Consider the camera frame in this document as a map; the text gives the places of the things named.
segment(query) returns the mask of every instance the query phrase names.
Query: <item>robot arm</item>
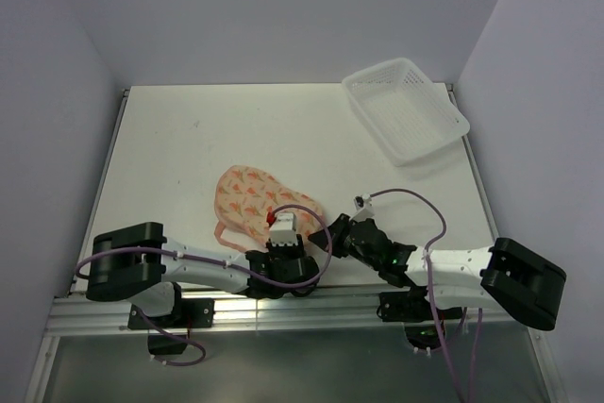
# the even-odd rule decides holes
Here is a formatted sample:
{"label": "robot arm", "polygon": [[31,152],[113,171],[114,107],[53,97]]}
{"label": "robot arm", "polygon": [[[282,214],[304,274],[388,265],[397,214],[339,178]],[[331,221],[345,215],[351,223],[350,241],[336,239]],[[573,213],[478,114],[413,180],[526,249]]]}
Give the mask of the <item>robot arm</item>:
{"label": "robot arm", "polygon": [[[297,290],[270,285],[245,272],[249,270],[286,284],[305,282],[319,273],[315,260],[306,255],[302,239],[295,233],[292,213],[278,214],[269,231],[268,252],[252,250],[245,254],[210,251],[179,243],[163,236],[162,224],[151,222],[99,235],[93,241],[93,256],[124,247],[135,249],[131,253],[93,260],[86,297],[93,301],[128,300],[150,318],[174,318],[180,311],[178,282],[205,285],[256,299],[275,299],[286,293],[301,295]],[[137,253],[138,247],[173,254]],[[200,257],[205,261],[186,257]]]}
{"label": "robot arm", "polygon": [[[379,230],[371,217],[370,197],[357,197],[355,202],[358,210],[352,217],[341,214],[329,227],[333,256],[350,255],[394,287],[410,288],[403,294],[383,296],[394,298],[395,304],[382,304],[389,306],[388,311],[382,310],[382,319],[405,322],[430,319],[424,250],[393,242]],[[93,254],[138,246],[170,251],[172,256],[132,252],[93,260],[86,296],[94,301],[129,300],[149,317],[175,318],[181,311],[177,282],[207,285],[256,299],[279,298],[286,293],[309,294],[313,287],[300,293],[245,272],[252,271],[284,284],[306,282],[319,274],[317,263],[306,254],[301,237],[295,233],[292,213],[278,214],[269,232],[268,252],[245,254],[187,246],[164,237],[163,226],[157,223],[99,235],[94,239]],[[311,234],[309,239],[327,248],[323,230]],[[213,264],[188,260],[178,254],[202,257]],[[446,318],[461,317],[461,307],[503,308],[527,326],[541,330],[555,327],[566,274],[523,245],[500,238],[495,244],[479,249],[432,250],[430,259],[435,304]]]}
{"label": "robot arm", "polygon": [[[392,321],[430,319],[424,249],[393,242],[379,230],[371,218],[374,212],[368,195],[356,197],[355,204],[357,212],[352,217],[341,214],[329,227],[333,256],[350,255],[377,271],[389,284],[413,290],[402,299],[398,297],[399,314],[390,316]],[[309,239],[326,248],[323,231]],[[555,327],[566,273],[520,243],[499,238],[479,249],[432,250],[430,260],[434,299],[440,311],[460,307],[504,309],[529,327]]]}

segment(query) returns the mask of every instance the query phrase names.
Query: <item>white plastic basket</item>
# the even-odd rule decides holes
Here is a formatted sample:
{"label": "white plastic basket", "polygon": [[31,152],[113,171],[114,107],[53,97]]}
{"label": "white plastic basket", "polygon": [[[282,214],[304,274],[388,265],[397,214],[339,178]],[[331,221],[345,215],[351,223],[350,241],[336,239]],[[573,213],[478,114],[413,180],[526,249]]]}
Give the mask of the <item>white plastic basket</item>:
{"label": "white plastic basket", "polygon": [[470,124],[408,59],[384,61],[342,81],[353,111],[394,165],[468,133]]}

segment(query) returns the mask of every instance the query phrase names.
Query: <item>orange patterned fabric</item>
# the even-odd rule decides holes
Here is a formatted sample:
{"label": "orange patterned fabric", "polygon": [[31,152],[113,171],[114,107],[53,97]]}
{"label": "orange patterned fabric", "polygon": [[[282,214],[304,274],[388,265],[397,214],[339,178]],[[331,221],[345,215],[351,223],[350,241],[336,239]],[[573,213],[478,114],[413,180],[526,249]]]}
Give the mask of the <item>orange patterned fabric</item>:
{"label": "orange patterned fabric", "polygon": [[[264,246],[268,241],[266,214],[269,210],[290,203],[310,208],[324,218],[323,209],[307,195],[288,189],[262,170],[234,165],[220,177],[216,186],[214,210],[218,225],[214,236],[218,243],[244,252],[246,248],[221,238],[225,228],[229,228],[246,234]],[[320,228],[319,223],[303,210],[292,212],[297,219],[297,233],[302,235],[306,243],[308,236]]]}

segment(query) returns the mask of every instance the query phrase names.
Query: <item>gray wall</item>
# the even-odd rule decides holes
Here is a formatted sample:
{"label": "gray wall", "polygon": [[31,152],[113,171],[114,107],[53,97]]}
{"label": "gray wall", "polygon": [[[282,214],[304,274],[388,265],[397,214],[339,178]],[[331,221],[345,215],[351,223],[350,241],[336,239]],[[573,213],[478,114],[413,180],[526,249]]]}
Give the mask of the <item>gray wall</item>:
{"label": "gray wall", "polygon": [[405,56],[453,82],[496,0],[69,0],[124,84],[337,82]]}
{"label": "gray wall", "polygon": [[499,0],[458,85],[502,234],[568,272],[556,360],[601,401],[604,0]]}
{"label": "gray wall", "polygon": [[20,401],[64,291],[118,100],[64,0],[0,0],[0,401]]}

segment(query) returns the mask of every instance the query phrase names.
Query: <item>red object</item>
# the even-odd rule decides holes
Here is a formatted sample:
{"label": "red object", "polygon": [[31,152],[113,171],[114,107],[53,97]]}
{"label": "red object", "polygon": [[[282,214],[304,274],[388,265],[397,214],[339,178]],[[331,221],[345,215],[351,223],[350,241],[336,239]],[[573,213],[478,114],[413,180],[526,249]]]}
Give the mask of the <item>red object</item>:
{"label": "red object", "polygon": [[268,226],[272,227],[276,220],[277,218],[273,214],[273,210],[269,208],[268,212],[266,213],[266,222],[268,222]]}

